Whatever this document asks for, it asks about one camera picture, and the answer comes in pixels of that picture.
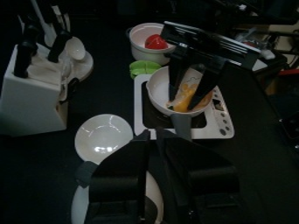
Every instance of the small bowl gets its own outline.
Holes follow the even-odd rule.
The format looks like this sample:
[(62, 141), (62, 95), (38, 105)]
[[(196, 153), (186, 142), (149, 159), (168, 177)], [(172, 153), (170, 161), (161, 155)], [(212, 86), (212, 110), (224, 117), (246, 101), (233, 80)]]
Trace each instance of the small bowl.
[(96, 115), (78, 127), (74, 147), (80, 158), (98, 165), (132, 139), (132, 128), (120, 116)]
[(148, 60), (158, 65), (165, 65), (169, 62), (169, 58), (164, 57), (165, 53), (170, 53), (174, 49), (174, 45), (166, 43), (168, 47), (161, 50), (146, 49), (145, 40), (153, 34), (161, 34), (164, 25), (157, 23), (145, 23), (134, 26), (129, 33), (130, 51), (134, 60)]

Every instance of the knife handle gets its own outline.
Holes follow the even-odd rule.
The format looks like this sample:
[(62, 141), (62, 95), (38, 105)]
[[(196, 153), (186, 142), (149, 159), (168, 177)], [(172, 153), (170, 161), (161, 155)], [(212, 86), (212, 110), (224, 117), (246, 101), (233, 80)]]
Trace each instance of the knife handle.
[(61, 30), (52, 44), (52, 48), (48, 54), (48, 61), (53, 63), (58, 62), (58, 57), (62, 52), (65, 43), (70, 38), (70, 33), (68, 31)]
[(16, 77), (28, 77), (26, 68), (32, 63), (32, 56), (33, 54), (36, 54), (36, 50), (37, 45), (26, 40), (21, 44), (18, 44), (13, 66), (13, 75)]
[(36, 43), (40, 34), (41, 34), (41, 28), (37, 26), (37, 24), (28, 24), (24, 27), (22, 40)]

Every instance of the black table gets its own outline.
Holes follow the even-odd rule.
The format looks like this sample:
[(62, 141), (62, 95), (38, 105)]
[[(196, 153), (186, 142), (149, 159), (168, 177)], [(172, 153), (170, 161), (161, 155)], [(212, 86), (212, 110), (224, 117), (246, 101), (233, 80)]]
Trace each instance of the black table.
[[(12, 21), (8, 37), (20, 34)], [(125, 29), (100, 19), (72, 19), (78, 37), (94, 60), (90, 76), (80, 83), (69, 101), (68, 128), (33, 136), (0, 137), (0, 222), (70, 223), (70, 201), (77, 183), (74, 171), (81, 159), (74, 151), (80, 125), (98, 114), (121, 116), (133, 127), (133, 62)], [(1, 43), (6, 61), (18, 38)], [(234, 127), (225, 140), (196, 140), (216, 151), (237, 168), (240, 193), (256, 223), (293, 224), (299, 221), (299, 169), (292, 145), (285, 139), (266, 95), (249, 71), (228, 67), (218, 88)], [(164, 218), (172, 223), (161, 159), (152, 148), (149, 172), (161, 187)]]

